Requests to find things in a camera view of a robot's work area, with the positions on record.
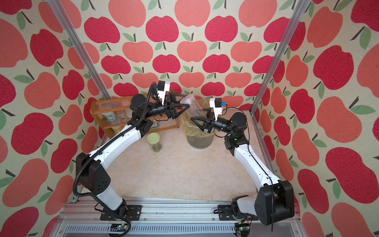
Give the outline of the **clear jar with mung beans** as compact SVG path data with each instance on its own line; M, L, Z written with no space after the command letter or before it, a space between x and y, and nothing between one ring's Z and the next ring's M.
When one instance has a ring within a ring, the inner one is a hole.
M184 112L185 117L188 120L190 120L192 117L206 117L206 113L203 111L202 107L193 94L185 96L183 99L181 99L180 103L189 105L189 108Z

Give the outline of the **second jar behind left arm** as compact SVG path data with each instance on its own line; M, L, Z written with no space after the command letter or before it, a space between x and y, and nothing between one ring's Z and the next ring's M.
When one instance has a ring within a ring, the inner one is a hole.
M162 145L160 143L160 135L158 133L150 133L147 137L147 141L154 152L159 152L162 149Z

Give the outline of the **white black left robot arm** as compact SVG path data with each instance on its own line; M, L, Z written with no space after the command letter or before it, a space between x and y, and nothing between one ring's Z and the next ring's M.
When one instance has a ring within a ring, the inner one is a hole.
M176 119L183 114L189 108L188 104L181 103L183 97L183 94L174 92L165 95L162 101L156 92L133 96L130 104L132 118L122 131L100 148L77 156L73 194L76 197L90 196L116 220L129 222L126 201L112 187L107 170L127 148L149 132L153 117Z

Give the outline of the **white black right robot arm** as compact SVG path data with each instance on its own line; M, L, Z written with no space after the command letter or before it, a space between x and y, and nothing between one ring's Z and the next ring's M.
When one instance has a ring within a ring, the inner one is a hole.
M289 181L282 181L254 153L245 136L247 117L237 112L230 119L221 117L192 117L191 121L206 132L225 132L225 146L241 162L258 190L256 198L235 197L231 203L235 219L256 216L265 226L292 218L295 215L294 191Z

